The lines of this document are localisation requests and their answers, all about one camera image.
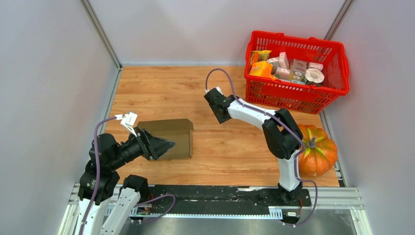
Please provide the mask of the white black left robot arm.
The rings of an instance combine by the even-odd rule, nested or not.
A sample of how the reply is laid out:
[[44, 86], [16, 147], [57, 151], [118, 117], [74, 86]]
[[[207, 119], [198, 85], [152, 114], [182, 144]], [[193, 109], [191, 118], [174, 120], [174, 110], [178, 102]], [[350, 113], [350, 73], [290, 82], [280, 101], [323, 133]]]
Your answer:
[[110, 213], [107, 208], [120, 180], [119, 168], [138, 157], [157, 160], [175, 146], [173, 141], [151, 135], [146, 129], [133, 128], [128, 139], [117, 142], [113, 135], [95, 136], [90, 160], [80, 178], [77, 235], [117, 235], [131, 210], [150, 203], [148, 180], [137, 175], [124, 179], [120, 195]]

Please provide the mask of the brown cardboard paper box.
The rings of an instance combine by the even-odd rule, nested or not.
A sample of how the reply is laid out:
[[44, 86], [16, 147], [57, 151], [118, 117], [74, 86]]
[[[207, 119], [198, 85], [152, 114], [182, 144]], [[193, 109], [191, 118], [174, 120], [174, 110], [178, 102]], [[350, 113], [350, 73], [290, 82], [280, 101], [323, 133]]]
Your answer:
[[191, 159], [194, 126], [189, 119], [140, 121], [138, 128], [147, 130], [154, 137], [175, 143], [174, 147], [159, 158], [160, 161]]

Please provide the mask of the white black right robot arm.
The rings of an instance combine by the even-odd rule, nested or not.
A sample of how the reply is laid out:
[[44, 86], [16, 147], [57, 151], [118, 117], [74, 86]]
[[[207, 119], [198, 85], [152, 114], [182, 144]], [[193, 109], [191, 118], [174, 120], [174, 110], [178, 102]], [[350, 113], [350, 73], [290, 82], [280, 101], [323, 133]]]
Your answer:
[[278, 161], [278, 197], [286, 205], [297, 201], [303, 185], [298, 167], [303, 135], [289, 111], [260, 108], [235, 95], [225, 96], [218, 87], [206, 91], [204, 98], [219, 123], [238, 119], [263, 131], [267, 147]]

